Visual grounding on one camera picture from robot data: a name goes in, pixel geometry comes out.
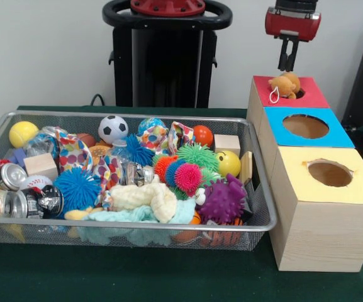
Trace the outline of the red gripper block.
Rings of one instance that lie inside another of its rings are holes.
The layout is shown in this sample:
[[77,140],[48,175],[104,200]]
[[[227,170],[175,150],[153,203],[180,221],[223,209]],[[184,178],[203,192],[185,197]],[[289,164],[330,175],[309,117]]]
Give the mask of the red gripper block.
[[[321,14],[295,13],[292,11],[268,11],[265,16],[265,32],[275,37],[293,36],[301,41],[309,42],[314,39],[321,22]],[[291,54],[287,54],[289,39],[282,40],[279,56],[279,70],[293,71],[298,41],[292,40]]]

